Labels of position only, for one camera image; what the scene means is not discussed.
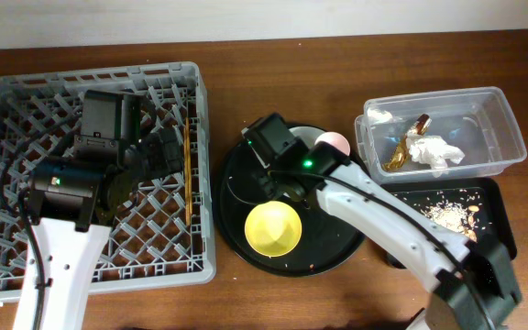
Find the pink cup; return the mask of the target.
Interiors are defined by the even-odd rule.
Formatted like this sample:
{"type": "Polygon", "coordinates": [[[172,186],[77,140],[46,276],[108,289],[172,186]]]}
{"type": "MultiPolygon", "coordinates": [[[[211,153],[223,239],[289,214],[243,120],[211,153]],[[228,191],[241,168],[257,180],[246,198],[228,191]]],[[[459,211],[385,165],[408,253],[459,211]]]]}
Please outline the pink cup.
{"type": "Polygon", "coordinates": [[[349,156],[351,147],[347,139],[337,132],[324,132],[314,142],[315,145],[320,143],[327,143],[338,149],[343,154],[349,156]]]}

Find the yellow bowl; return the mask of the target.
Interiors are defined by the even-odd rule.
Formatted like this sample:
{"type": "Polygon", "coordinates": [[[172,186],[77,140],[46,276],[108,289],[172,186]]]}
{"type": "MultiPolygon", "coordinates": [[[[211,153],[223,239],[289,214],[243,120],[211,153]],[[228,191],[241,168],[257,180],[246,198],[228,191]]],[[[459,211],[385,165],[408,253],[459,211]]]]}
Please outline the yellow bowl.
{"type": "Polygon", "coordinates": [[[287,203],[271,201],[255,206],[247,215],[244,234],[262,256],[277,258],[292,252],[303,233],[301,217],[287,203]]]}

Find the gold snack wrapper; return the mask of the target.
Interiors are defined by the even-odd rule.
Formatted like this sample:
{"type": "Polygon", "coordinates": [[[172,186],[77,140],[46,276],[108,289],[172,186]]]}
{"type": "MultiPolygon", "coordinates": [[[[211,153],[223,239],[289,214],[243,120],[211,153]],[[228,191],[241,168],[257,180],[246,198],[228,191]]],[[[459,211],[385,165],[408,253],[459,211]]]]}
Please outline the gold snack wrapper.
{"type": "Polygon", "coordinates": [[[400,169],[406,162],[409,154],[406,146],[406,140],[410,135],[422,136],[428,129],[432,122],[432,119],[427,114],[422,114],[417,120],[407,129],[406,133],[402,136],[397,147],[393,151],[390,160],[382,165],[385,171],[396,171],[400,169]]]}

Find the food scraps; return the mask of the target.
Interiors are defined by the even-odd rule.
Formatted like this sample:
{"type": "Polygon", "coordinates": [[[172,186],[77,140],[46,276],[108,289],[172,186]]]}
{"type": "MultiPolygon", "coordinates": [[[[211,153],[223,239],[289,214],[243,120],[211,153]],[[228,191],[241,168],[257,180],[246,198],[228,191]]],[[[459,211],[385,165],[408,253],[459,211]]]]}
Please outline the food scraps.
{"type": "Polygon", "coordinates": [[[484,197],[476,188],[438,190],[423,200],[419,210],[436,224],[477,241],[493,229],[484,197]]]}

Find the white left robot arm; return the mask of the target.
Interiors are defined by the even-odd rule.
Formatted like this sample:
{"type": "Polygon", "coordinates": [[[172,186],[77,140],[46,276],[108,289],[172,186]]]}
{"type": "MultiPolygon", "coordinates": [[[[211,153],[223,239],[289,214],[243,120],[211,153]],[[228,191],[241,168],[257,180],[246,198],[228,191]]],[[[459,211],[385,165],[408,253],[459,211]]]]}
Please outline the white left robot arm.
{"type": "Polygon", "coordinates": [[[64,135],[30,172],[16,207],[27,267],[15,329],[79,329],[116,216],[142,182],[182,172],[182,141],[158,106],[135,93],[89,90],[64,135]]]}

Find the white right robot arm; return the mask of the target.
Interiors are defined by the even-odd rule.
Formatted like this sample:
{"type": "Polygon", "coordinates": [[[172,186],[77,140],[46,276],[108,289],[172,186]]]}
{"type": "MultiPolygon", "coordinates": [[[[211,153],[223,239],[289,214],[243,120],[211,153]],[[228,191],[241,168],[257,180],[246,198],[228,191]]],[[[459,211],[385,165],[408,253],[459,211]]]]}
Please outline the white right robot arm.
{"type": "Polygon", "coordinates": [[[434,223],[375,183],[337,147],[307,146],[273,113],[242,137],[266,175],[299,201],[359,230],[409,270],[429,292],[411,329],[500,329],[522,302],[508,249],[491,235],[478,241],[434,223]]]}

